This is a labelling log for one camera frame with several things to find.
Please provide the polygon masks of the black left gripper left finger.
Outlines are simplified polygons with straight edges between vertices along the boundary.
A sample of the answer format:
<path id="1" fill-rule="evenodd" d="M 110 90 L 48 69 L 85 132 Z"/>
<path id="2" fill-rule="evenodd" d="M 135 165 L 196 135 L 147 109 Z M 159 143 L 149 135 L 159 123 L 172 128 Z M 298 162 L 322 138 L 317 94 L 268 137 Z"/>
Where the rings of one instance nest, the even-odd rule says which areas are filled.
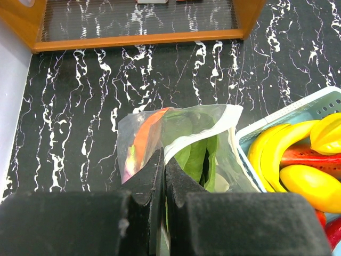
<path id="1" fill-rule="evenodd" d="M 109 192 L 12 194 L 1 255 L 159 255 L 164 153 Z"/>

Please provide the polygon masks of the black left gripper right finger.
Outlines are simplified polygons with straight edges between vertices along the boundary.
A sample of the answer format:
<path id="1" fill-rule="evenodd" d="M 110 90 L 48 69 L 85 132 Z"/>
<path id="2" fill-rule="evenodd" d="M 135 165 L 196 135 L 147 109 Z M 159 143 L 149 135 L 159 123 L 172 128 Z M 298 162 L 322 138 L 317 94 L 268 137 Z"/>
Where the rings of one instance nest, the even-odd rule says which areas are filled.
<path id="1" fill-rule="evenodd" d="M 312 206 L 293 193 L 209 193 L 165 167 L 171 255 L 331 255 Z"/>

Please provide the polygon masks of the green leaf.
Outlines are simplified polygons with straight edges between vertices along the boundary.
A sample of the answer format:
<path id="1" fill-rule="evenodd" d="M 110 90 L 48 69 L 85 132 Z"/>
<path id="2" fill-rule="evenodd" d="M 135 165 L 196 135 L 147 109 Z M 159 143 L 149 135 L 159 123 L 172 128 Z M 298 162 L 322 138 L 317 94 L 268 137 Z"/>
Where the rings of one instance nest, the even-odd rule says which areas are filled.
<path id="1" fill-rule="evenodd" d="M 175 143 L 174 158 L 180 168 L 207 191 L 214 192 L 216 185 L 216 154 L 218 136 L 204 137 L 189 145 L 185 137 L 211 129 L 214 118 L 197 111 L 171 111 L 163 116 L 161 143 L 166 152 Z"/>

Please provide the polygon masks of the white dotted zip bag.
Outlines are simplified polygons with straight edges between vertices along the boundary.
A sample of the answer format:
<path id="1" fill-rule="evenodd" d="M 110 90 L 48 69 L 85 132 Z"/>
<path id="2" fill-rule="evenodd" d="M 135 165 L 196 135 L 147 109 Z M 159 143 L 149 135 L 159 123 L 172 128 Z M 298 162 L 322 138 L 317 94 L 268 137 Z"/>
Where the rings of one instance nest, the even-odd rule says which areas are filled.
<path id="1" fill-rule="evenodd" d="M 118 124 L 122 188 L 132 193 L 123 255 L 237 255 L 241 193 L 258 192 L 237 150 L 242 107 L 197 105 L 129 114 Z"/>

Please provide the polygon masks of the watermelon slice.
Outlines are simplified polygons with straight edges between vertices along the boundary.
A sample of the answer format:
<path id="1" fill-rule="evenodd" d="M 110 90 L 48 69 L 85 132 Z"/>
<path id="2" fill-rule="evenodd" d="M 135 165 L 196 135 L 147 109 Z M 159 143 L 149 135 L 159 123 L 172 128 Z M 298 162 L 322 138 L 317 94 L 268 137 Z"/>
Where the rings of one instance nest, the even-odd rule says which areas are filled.
<path id="1" fill-rule="evenodd" d="M 285 151 L 280 167 L 284 168 L 290 165 L 311 166 L 340 179 L 340 153 L 323 155 L 312 150 L 308 144 L 293 145 Z"/>

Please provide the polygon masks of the yellow mango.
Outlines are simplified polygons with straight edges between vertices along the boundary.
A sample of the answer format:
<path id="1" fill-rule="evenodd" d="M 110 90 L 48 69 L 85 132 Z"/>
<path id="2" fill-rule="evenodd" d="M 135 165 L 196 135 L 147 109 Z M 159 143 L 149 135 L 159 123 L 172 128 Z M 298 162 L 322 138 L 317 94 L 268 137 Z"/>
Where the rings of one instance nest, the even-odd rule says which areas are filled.
<path id="1" fill-rule="evenodd" d="M 333 176 L 305 165 L 287 166 L 279 175 L 290 192 L 303 196 L 315 209 L 340 214 L 340 181 Z"/>

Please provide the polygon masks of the purple eggplant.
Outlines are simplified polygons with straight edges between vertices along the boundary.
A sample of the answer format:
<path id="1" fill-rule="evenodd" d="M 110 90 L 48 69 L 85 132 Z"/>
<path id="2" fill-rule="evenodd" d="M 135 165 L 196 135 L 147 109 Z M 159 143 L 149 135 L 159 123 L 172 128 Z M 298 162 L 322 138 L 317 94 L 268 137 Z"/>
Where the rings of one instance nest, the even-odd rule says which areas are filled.
<path id="1" fill-rule="evenodd" d="M 125 160 L 122 183 L 125 183 L 132 176 L 134 176 L 136 173 L 136 170 L 137 170 L 136 149 L 135 149 L 135 146 L 132 145 L 127 150 L 127 157 Z"/>

